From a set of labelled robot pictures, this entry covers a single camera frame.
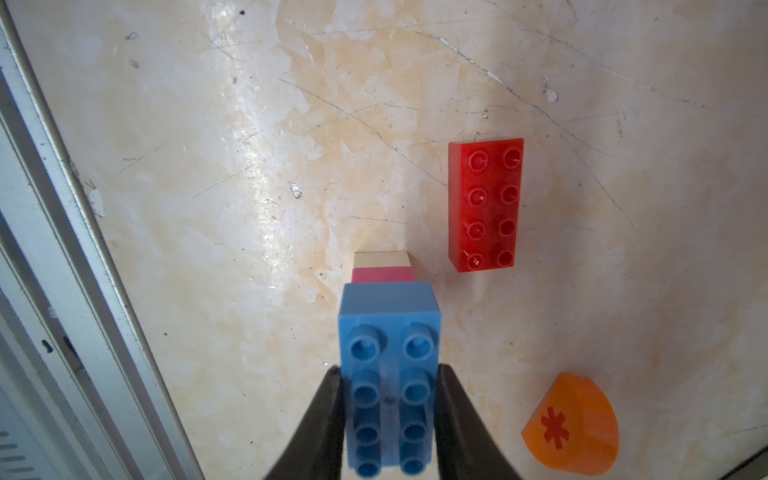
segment blue lego brick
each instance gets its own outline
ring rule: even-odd
[[[432,460],[440,344],[429,282],[347,283],[339,343],[349,467],[418,475]]]

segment scratch mark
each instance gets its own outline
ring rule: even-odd
[[[578,22],[578,16],[576,16],[576,8],[574,8],[573,4],[571,3],[571,0],[565,0],[565,2],[568,4],[569,7],[571,7],[571,13],[574,14],[574,22]]]
[[[766,428],[766,427],[768,427],[768,423],[767,423],[767,424],[765,424],[765,425],[760,425],[760,426],[758,426],[758,427],[752,427],[751,429],[736,430],[736,431],[735,431],[735,432],[733,432],[733,433],[748,432],[748,431],[750,431],[750,430],[764,429],[764,428]]]
[[[511,12],[508,12],[507,10],[504,10],[502,7],[498,6],[498,5],[497,5],[495,2],[492,2],[491,0],[481,0],[481,1],[482,1],[482,2],[485,2],[485,3],[488,3],[488,4],[490,4],[490,5],[493,5],[493,6],[494,6],[494,7],[496,7],[496,8],[497,8],[497,9],[498,9],[500,12],[504,12],[505,14],[509,15],[509,16],[510,16],[512,19],[514,19],[516,22],[518,22],[519,24],[521,24],[521,25],[525,26],[526,28],[530,29],[531,31],[535,31],[535,32],[537,32],[538,34],[545,36],[545,37],[546,37],[546,38],[548,38],[549,40],[551,40],[551,41],[553,41],[553,42],[555,42],[555,43],[558,43],[558,44],[560,44],[560,45],[563,45],[563,46],[565,46],[567,49],[569,49],[569,50],[573,51],[574,53],[576,53],[577,55],[580,55],[581,57],[583,57],[583,58],[585,58],[585,59],[587,59],[587,60],[591,61],[592,63],[594,63],[594,64],[596,64],[598,67],[600,67],[600,69],[601,69],[602,71],[605,71],[606,73],[608,73],[608,74],[611,74],[611,75],[613,75],[613,76],[615,76],[615,77],[617,77],[617,78],[620,78],[621,80],[627,81],[627,82],[629,82],[629,83],[631,83],[631,84],[635,84],[635,85],[637,85],[638,87],[642,87],[642,88],[645,88],[646,90],[648,90],[648,91],[651,91],[651,92],[653,92],[653,93],[655,93],[655,94],[657,94],[657,95],[659,95],[659,96],[661,96],[661,97],[664,97],[664,98],[666,98],[667,100],[672,100],[672,101],[680,102],[680,103],[683,103],[683,104],[689,104],[689,105],[693,105],[693,106],[695,106],[695,107],[699,107],[699,108],[706,108],[706,109],[708,109],[708,110],[712,110],[712,111],[719,111],[719,112],[722,112],[722,113],[727,113],[727,114],[732,114],[732,115],[738,115],[738,116],[742,116],[742,117],[750,117],[750,118],[768,118],[768,115],[755,115],[755,114],[745,114],[745,113],[740,113],[740,112],[735,112],[735,111],[729,111],[729,110],[725,110],[725,109],[723,109],[723,108],[710,107],[710,106],[708,106],[708,105],[705,105],[705,104],[699,103],[699,102],[697,102],[697,101],[688,100],[688,99],[686,99],[686,98],[676,98],[676,97],[672,97],[671,95],[668,95],[668,94],[665,94],[665,93],[663,93],[663,92],[661,92],[661,91],[658,91],[658,90],[657,90],[657,89],[656,89],[656,88],[655,88],[653,85],[645,84],[645,83],[643,83],[643,82],[641,82],[641,81],[637,81],[637,80],[634,80],[633,78],[629,78],[629,77],[627,77],[626,75],[622,75],[622,74],[620,74],[619,72],[617,72],[617,71],[615,71],[615,70],[612,70],[611,68],[609,68],[609,67],[607,67],[607,66],[603,65],[602,63],[600,63],[600,62],[599,62],[599,61],[598,61],[596,58],[593,58],[593,57],[591,57],[590,55],[587,55],[585,52],[583,52],[582,50],[579,50],[578,48],[576,48],[575,46],[571,45],[570,43],[568,43],[568,42],[566,42],[566,41],[563,41],[563,40],[561,40],[560,38],[557,38],[557,37],[555,37],[555,36],[553,36],[553,35],[551,35],[551,34],[548,34],[548,33],[544,32],[544,31],[542,31],[542,30],[539,30],[538,28],[536,28],[536,27],[534,27],[534,26],[532,26],[532,25],[530,25],[530,24],[528,24],[528,23],[526,23],[526,22],[522,21],[522,20],[521,20],[521,19],[520,19],[520,18],[519,18],[517,15],[514,15],[513,13],[511,13]]]
[[[225,54],[227,57],[231,58],[233,61],[237,61],[237,59],[236,59],[235,57],[233,57],[232,55],[230,55],[229,53],[227,53],[226,51],[224,51],[224,49],[223,49],[223,48],[222,48],[220,45],[218,45],[218,44],[217,44],[217,43],[216,43],[216,42],[215,42],[215,41],[214,41],[214,40],[213,40],[211,37],[209,37],[208,35],[205,35],[205,32],[204,32],[204,31],[202,31],[202,30],[200,30],[200,29],[199,29],[197,26],[195,26],[195,24],[193,24],[193,23],[190,23],[190,25],[192,25],[192,28],[194,28],[195,30],[197,30],[197,32],[198,32],[200,35],[203,35],[205,38],[207,38],[207,39],[208,39],[208,41],[214,45],[214,48],[216,48],[216,49],[217,49],[218,51],[220,51],[221,53]]]
[[[547,260],[516,260],[519,263],[546,263],[547,265],[578,265],[578,266],[599,266],[600,268],[613,268],[616,265],[600,265],[599,263],[581,263],[581,262],[566,262],[566,261],[555,261],[550,262]]]
[[[243,143],[246,143],[248,140],[250,140],[250,139],[251,139],[251,138],[253,138],[253,137],[256,137],[258,134],[260,134],[260,133],[261,133],[261,132],[263,132],[263,131],[264,131],[264,129],[262,128],[261,130],[259,130],[259,131],[258,131],[258,132],[256,132],[255,134],[250,134],[250,135],[248,135],[247,137],[245,137],[245,138],[242,140],[242,142],[243,142]]]
[[[505,109],[505,110],[519,111],[515,107],[507,107],[506,105],[489,105],[489,107],[496,107],[496,108],[502,108],[502,109]]]
[[[560,224],[561,227],[569,227],[569,228],[578,228],[579,230],[589,230],[591,232],[598,232],[598,233],[607,233],[608,235],[613,235],[614,232],[606,232],[603,230],[595,230],[594,228],[587,228],[587,227],[577,227],[576,225],[566,225],[565,223]]]
[[[592,176],[592,178],[594,178],[594,181],[596,181],[598,185],[600,185],[600,188],[603,190],[603,193],[611,200],[611,203],[613,203],[613,205],[617,209],[619,209],[619,211],[624,215],[624,218],[627,219],[627,222],[629,222],[630,226],[632,227],[632,230],[634,230],[635,233],[637,233],[638,235],[645,237],[645,235],[643,235],[640,231],[638,231],[637,228],[634,226],[634,222],[632,221],[631,218],[629,218],[629,215],[627,215],[627,212],[625,212],[624,209],[621,208],[621,205],[616,203],[616,200],[614,200],[611,194],[608,193],[608,190],[605,190],[605,187],[603,186],[603,184],[600,182],[600,180],[598,180],[598,176],[594,174],[592,169],[589,168],[589,165],[587,164],[587,162],[584,161],[584,158],[581,157],[581,154],[578,153],[578,149],[574,148],[573,145],[571,145],[571,142],[569,142],[565,137],[563,137],[563,134],[560,134],[560,138],[562,138],[563,141],[566,144],[568,144],[569,147],[571,147],[571,150],[573,150],[574,154],[576,154],[576,157],[578,157],[578,159],[581,161],[581,164],[584,165],[584,168],[586,168],[589,174]]]
[[[361,112],[363,110],[368,110],[369,108],[378,107],[379,105],[381,105],[381,104],[378,103],[378,104],[366,105],[365,107],[358,108],[357,110],[353,111],[352,113],[356,114],[356,113],[359,113],[359,112]]]
[[[167,143],[168,143],[168,142],[164,142],[164,143],[163,143],[163,144],[162,144],[160,147],[157,147],[157,148],[155,148],[155,149],[154,149],[154,150],[152,150],[152,151],[148,151],[146,154],[144,154],[144,155],[141,155],[139,158],[136,158],[136,159],[134,159],[134,158],[124,158],[124,159],[123,159],[124,161],[130,161],[131,163],[130,163],[130,164],[129,164],[129,165],[126,167],[126,168],[124,168],[123,170],[120,170],[119,172],[117,172],[117,173],[114,175],[114,177],[112,177],[112,178],[116,178],[116,177],[117,177],[119,174],[122,174],[122,173],[123,173],[123,172],[125,172],[127,169],[129,169],[129,168],[133,167],[135,164],[139,163],[139,161],[140,161],[142,158],[146,157],[147,155],[152,155],[154,152],[156,152],[156,151],[160,150],[162,147],[165,147],[165,146],[167,145]]]
[[[397,220],[387,220],[386,218],[368,218],[368,217],[356,217],[355,215],[350,215],[349,218],[353,220],[374,220],[377,222],[390,222],[390,223],[400,223],[402,225],[405,225],[406,222],[399,222]]]
[[[395,104],[387,104],[387,103],[384,103],[384,104],[382,104],[382,105],[386,105],[387,107],[391,107],[391,108],[406,108],[406,109],[408,109],[408,110],[416,110],[416,111],[419,111],[419,109],[418,109],[418,108],[416,108],[416,107],[408,107],[408,106],[404,106],[404,105],[395,105]]]
[[[204,194],[205,192],[207,192],[207,191],[208,191],[208,190],[210,190],[211,188],[214,188],[214,187],[218,186],[219,184],[222,184],[223,182],[225,182],[225,181],[229,180],[230,178],[232,178],[232,177],[236,177],[237,175],[240,175],[240,174],[242,174],[243,172],[245,172],[245,171],[248,171],[249,169],[251,169],[251,168],[253,168],[253,167],[257,166],[257,165],[258,165],[258,163],[261,163],[261,162],[265,162],[265,161],[268,161],[268,160],[272,160],[273,158],[277,157],[278,155],[284,154],[285,152],[287,152],[288,150],[290,150],[291,148],[293,148],[293,146],[294,146],[294,145],[295,145],[295,144],[292,144],[292,145],[290,145],[290,146],[288,146],[288,147],[286,147],[286,148],[282,149],[281,151],[275,152],[275,153],[273,153],[273,154],[271,154],[271,155],[269,155],[269,156],[267,156],[267,157],[264,157],[264,158],[260,158],[260,159],[258,159],[258,160],[256,160],[256,161],[254,161],[252,164],[250,164],[250,165],[247,165],[247,166],[245,166],[245,167],[243,167],[243,168],[239,169],[239,170],[238,170],[238,171],[236,171],[235,173],[233,173],[233,174],[231,174],[231,175],[227,175],[226,177],[222,178],[221,180],[219,180],[219,181],[218,181],[218,182],[216,182],[215,184],[213,184],[213,185],[211,185],[211,186],[209,186],[209,187],[207,187],[207,188],[204,188],[203,190],[201,190],[201,191],[197,192],[195,195],[193,195],[193,196],[192,196],[192,198],[198,198],[200,195]]]
[[[299,233],[299,232],[295,231],[291,227],[285,227],[285,228],[286,228],[286,230],[288,230],[289,232],[293,233],[294,235],[298,235],[299,237],[303,237],[304,240],[306,240],[307,242],[311,242],[311,240],[309,238],[307,238],[306,235],[304,235],[303,233]]]
[[[384,136],[381,134],[381,132],[379,132],[378,130],[376,130],[376,129],[375,129],[374,127],[372,127],[371,125],[367,124],[367,123],[366,123],[366,122],[365,122],[365,121],[364,121],[362,118],[358,117],[357,115],[355,115],[355,114],[353,114],[353,113],[350,113],[350,112],[348,112],[348,111],[344,110],[344,109],[343,109],[343,108],[341,108],[339,105],[336,105],[336,104],[334,104],[334,103],[331,103],[331,102],[327,101],[325,98],[322,98],[322,97],[320,97],[320,96],[318,96],[318,95],[316,95],[316,94],[312,93],[311,91],[308,91],[308,90],[306,90],[306,89],[304,89],[304,88],[301,88],[299,85],[296,85],[296,84],[292,84],[291,82],[289,82],[289,81],[287,81],[287,80],[283,80],[282,78],[278,78],[277,80],[279,80],[279,81],[282,81],[284,84],[288,84],[288,85],[290,85],[290,86],[292,86],[292,87],[294,87],[294,88],[298,88],[299,90],[303,91],[305,94],[308,94],[308,95],[310,95],[310,96],[312,96],[312,97],[314,97],[314,98],[317,98],[317,99],[318,99],[318,100],[320,100],[321,102],[323,102],[323,103],[325,103],[325,104],[328,104],[329,106],[331,106],[331,107],[335,108],[336,110],[340,111],[340,112],[341,112],[341,113],[343,113],[344,115],[346,115],[346,116],[348,116],[348,117],[352,117],[352,118],[354,118],[354,119],[355,119],[355,120],[357,120],[357,121],[358,121],[360,124],[362,124],[364,127],[366,127],[366,128],[368,128],[369,130],[371,130],[371,131],[372,131],[372,132],[373,132],[373,133],[374,133],[374,134],[375,134],[375,135],[376,135],[376,136],[379,138],[379,140],[381,140],[381,142],[382,142],[382,143],[384,143],[384,145],[386,145],[387,147],[389,147],[389,149],[390,149],[390,150],[392,150],[393,152],[395,152],[396,154],[398,154],[400,157],[404,158],[406,161],[408,161],[408,163],[410,163],[410,164],[411,164],[411,165],[413,165],[414,167],[416,167],[416,168],[418,168],[419,170],[421,170],[421,171],[422,171],[422,172],[423,172],[423,173],[424,173],[424,174],[425,174],[427,177],[429,177],[429,178],[432,178],[434,181],[436,181],[437,183],[441,184],[443,187],[447,187],[447,186],[448,186],[448,184],[447,184],[447,183],[445,183],[445,182],[443,182],[443,181],[440,181],[440,180],[439,180],[437,177],[435,177],[434,175],[430,174],[430,173],[429,173],[427,170],[424,170],[424,168],[422,168],[420,165],[416,164],[416,162],[414,162],[413,160],[411,160],[410,158],[408,158],[407,156],[405,156],[405,155],[404,155],[404,153],[402,153],[402,152],[401,152],[401,151],[400,151],[400,150],[399,150],[397,147],[394,147],[394,146],[392,146],[392,145],[391,145],[391,144],[390,144],[388,141],[386,141],[386,140],[384,139]]]
[[[502,105],[489,105],[489,107],[503,107],[503,106]],[[656,110],[656,111],[665,111],[665,110],[675,110],[675,109],[674,108],[658,108],[658,109],[654,109],[654,110]],[[643,112],[631,111],[630,113],[631,114],[639,114],[639,113],[644,113],[644,111]],[[619,114],[620,115],[624,115],[625,117],[627,115],[625,112],[620,112]],[[595,118],[615,117],[616,115],[617,114],[602,114],[602,115],[592,115],[590,117],[569,118],[568,120],[560,120],[559,123],[560,124],[568,124],[568,123],[572,123],[572,122],[575,122],[575,121],[593,120]],[[530,125],[526,125],[524,127],[505,128],[504,130],[486,131],[484,133],[484,135],[486,137],[488,137],[488,136],[493,136],[493,135],[498,135],[498,134],[506,134],[506,133],[513,132],[513,131],[521,131],[521,130],[527,130],[529,128],[536,128],[536,127],[544,127],[546,125],[553,125],[553,123],[554,123],[553,121],[547,119],[544,122],[537,123],[537,124],[530,124]],[[575,135],[571,135],[571,136],[576,141],[578,141],[579,143],[583,144],[585,147],[588,147],[588,148],[590,148],[590,149],[592,149],[594,151],[597,151],[598,153],[601,153],[603,155],[607,155],[609,157],[614,157],[615,158],[615,155],[609,154],[607,151],[603,151],[603,150],[601,150],[601,149],[599,149],[597,147],[594,147],[593,145],[588,144],[587,142],[583,141],[582,139],[580,139],[579,137],[577,137]],[[420,142],[417,142],[417,143],[414,143],[414,144],[410,144],[409,146],[410,147],[417,147],[419,145],[437,144],[437,143],[442,143],[442,142],[445,142],[445,141],[465,141],[465,140],[467,140],[467,138],[466,137],[462,137],[461,133],[459,133],[459,134],[456,134],[453,137],[439,138],[439,139],[429,140],[429,141],[420,141]]]
[[[450,23],[465,23],[465,22],[482,22],[484,20],[492,20],[498,18],[497,16],[488,16],[488,17],[477,17],[477,18],[463,18],[461,20],[444,20],[442,22],[429,22],[429,23],[415,23],[412,25],[397,25],[393,27],[374,27],[374,28],[354,28],[350,30],[331,30],[331,31],[315,31],[315,32],[302,32],[302,35],[309,35],[310,37],[319,37],[319,36],[330,36],[330,35],[339,35],[339,34],[352,34],[352,33],[367,33],[370,31],[379,31],[379,30],[397,30],[397,29],[403,29],[403,30],[410,30],[413,28],[419,28],[419,27],[428,27],[431,25],[444,25],[444,24],[450,24]],[[261,43],[263,41],[280,41],[280,40],[292,40],[294,38],[300,38],[301,35],[294,35],[290,37],[285,38],[279,38],[279,37],[265,37],[265,38],[258,38],[256,40],[248,40],[248,41],[239,41],[237,43],[229,43],[225,45],[221,45],[222,48],[228,48],[228,47],[240,47],[241,45],[249,45],[252,43]],[[206,50],[215,50],[217,47],[209,47],[204,48],[201,51]]]
[[[474,61],[474,60],[472,60],[472,59],[471,59],[470,57],[468,57],[467,55],[464,55],[464,54],[463,54],[463,53],[462,53],[462,52],[461,52],[461,51],[460,51],[458,48],[456,48],[455,46],[451,45],[451,44],[448,42],[448,40],[446,40],[445,38],[443,38],[443,37],[435,37],[434,35],[430,35],[430,34],[428,34],[428,33],[424,33],[423,31],[417,31],[417,32],[415,32],[415,33],[417,33],[417,34],[419,34],[419,35],[424,35],[424,36],[426,36],[426,37],[430,37],[430,38],[432,38],[433,40],[437,40],[437,41],[439,41],[440,43],[442,43],[443,45],[446,45],[446,46],[448,46],[448,47],[449,47],[451,50],[453,50],[453,51],[454,51],[454,52],[455,52],[455,53],[456,53],[456,54],[457,54],[457,55],[458,55],[460,58],[463,58],[463,59],[465,59],[466,61],[468,61],[469,63],[471,63],[471,64],[472,64],[472,65],[474,65],[475,67],[477,67],[477,68],[479,68],[480,70],[482,70],[483,72],[485,72],[485,74],[486,74],[486,75],[487,75],[487,76],[488,76],[490,79],[492,79],[493,81],[495,81],[496,83],[498,83],[498,84],[500,84],[502,87],[504,87],[504,88],[505,88],[505,89],[506,89],[506,90],[507,90],[507,91],[508,91],[510,94],[512,94],[512,96],[513,96],[513,97],[517,98],[517,99],[518,99],[520,102],[522,102],[522,103],[526,104],[526,105],[527,105],[527,106],[529,106],[530,108],[533,108],[534,110],[536,110],[536,111],[537,111],[537,112],[539,112],[540,114],[544,115],[544,116],[545,116],[545,117],[546,117],[546,118],[547,118],[547,119],[548,119],[550,122],[552,122],[553,124],[557,125],[557,127],[558,127],[560,130],[564,131],[566,134],[570,135],[570,136],[571,136],[571,137],[573,137],[575,140],[577,140],[577,141],[581,142],[582,144],[586,145],[587,147],[591,148],[592,150],[595,150],[595,151],[598,151],[598,152],[600,152],[601,154],[605,154],[605,155],[609,155],[609,156],[613,157],[613,155],[609,154],[608,152],[604,152],[604,151],[602,151],[602,150],[599,150],[599,149],[597,149],[597,148],[595,148],[595,147],[591,146],[591,145],[590,145],[590,144],[588,144],[587,142],[583,141],[582,139],[578,138],[576,135],[574,135],[574,134],[573,134],[571,131],[569,131],[567,128],[563,127],[563,126],[560,124],[560,122],[558,122],[558,121],[556,121],[554,118],[552,118],[552,116],[550,116],[550,114],[548,114],[548,113],[547,113],[547,112],[546,112],[544,109],[542,109],[541,107],[539,107],[539,106],[538,106],[538,105],[536,105],[535,103],[532,103],[532,102],[530,102],[530,101],[526,101],[526,100],[525,100],[523,97],[521,97],[521,96],[518,94],[518,92],[514,91],[514,90],[512,89],[512,87],[510,87],[509,85],[507,85],[507,83],[506,83],[505,81],[503,81],[503,80],[502,80],[502,78],[498,76],[498,74],[496,74],[496,73],[494,73],[494,72],[492,72],[492,71],[490,71],[490,70],[487,70],[487,69],[485,69],[485,68],[481,67],[480,65],[477,65],[477,64],[475,63],[475,61]]]

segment orange block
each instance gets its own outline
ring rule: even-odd
[[[522,432],[534,457],[555,470],[602,475],[619,453],[611,403],[590,379],[561,373]]]

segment lego brick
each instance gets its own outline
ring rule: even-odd
[[[515,264],[522,138],[448,147],[448,255],[459,272]]]
[[[410,266],[380,266],[376,268],[355,268],[352,283],[415,282]]]
[[[522,432],[528,450],[555,470],[602,475],[616,461],[619,425],[590,379],[561,373]]]
[[[408,252],[357,252],[352,268],[380,268],[384,266],[411,266]]]
[[[349,467],[432,460],[440,310],[429,282],[347,283],[339,310]]]

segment red asterisk symbol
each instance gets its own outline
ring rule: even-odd
[[[563,412],[560,412],[558,416],[554,416],[554,409],[552,407],[547,407],[547,414],[549,414],[549,418],[541,416],[541,424],[547,427],[547,431],[544,432],[544,440],[549,443],[550,440],[554,439],[554,447],[557,450],[562,450],[563,443],[560,439],[568,440],[570,435],[568,430],[563,428],[565,415],[563,415]]]

